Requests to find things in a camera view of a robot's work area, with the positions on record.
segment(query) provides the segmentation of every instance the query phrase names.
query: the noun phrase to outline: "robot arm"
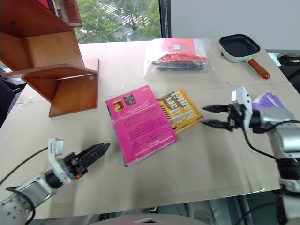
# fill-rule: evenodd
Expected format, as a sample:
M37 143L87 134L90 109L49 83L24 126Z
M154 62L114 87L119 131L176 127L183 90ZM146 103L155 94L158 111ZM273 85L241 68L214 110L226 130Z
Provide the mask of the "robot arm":
M74 152L64 158L62 138L50 138L48 157L53 168L45 174L40 173L18 187L9 187L13 194L0 202L0 225L23 225L32 212L29 224L34 217L35 208L57 193L63 184L69 184L88 172L88 167L101 158L110 143L96 144L76 155Z
M228 112L228 121L204 120L203 124L224 128L252 128L254 133L267 133L280 178L281 195L277 206L280 224L300 219L300 128L289 121L294 115L285 108L253 110L251 99L245 87L232 93L229 105L208 105L204 110L219 113Z

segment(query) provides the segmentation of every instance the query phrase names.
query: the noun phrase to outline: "frying pan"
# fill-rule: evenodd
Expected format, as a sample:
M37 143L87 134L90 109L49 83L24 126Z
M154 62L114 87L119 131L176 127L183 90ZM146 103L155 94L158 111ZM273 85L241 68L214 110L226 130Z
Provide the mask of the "frying pan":
M222 37L218 44L221 55L230 62L245 61L261 78L269 79L269 73L253 58L259 53L260 46L244 34L234 34Z

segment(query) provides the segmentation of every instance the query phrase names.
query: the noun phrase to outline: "white wall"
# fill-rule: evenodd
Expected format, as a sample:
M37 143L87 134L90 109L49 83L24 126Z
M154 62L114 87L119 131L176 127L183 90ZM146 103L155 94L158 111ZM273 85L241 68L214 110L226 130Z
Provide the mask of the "white wall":
M266 49L300 50L300 0L171 0L173 38L253 35Z

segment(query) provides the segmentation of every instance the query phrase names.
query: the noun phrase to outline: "purple cloth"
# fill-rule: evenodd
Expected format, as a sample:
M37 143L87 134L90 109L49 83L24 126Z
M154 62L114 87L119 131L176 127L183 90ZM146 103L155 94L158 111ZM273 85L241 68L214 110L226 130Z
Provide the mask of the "purple cloth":
M284 108L280 99L277 95L273 95L270 92L267 92L263 95L258 96L252 102L252 108L256 110L260 110L262 108L272 108L272 107L281 107Z

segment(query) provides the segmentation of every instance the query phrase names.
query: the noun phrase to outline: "black nonstick surface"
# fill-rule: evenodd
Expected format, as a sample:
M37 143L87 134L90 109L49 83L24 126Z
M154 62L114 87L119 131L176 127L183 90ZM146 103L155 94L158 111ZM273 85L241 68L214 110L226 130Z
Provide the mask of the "black nonstick surface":
M244 57L256 54L260 46L244 34L234 34L220 39L220 45L234 57Z

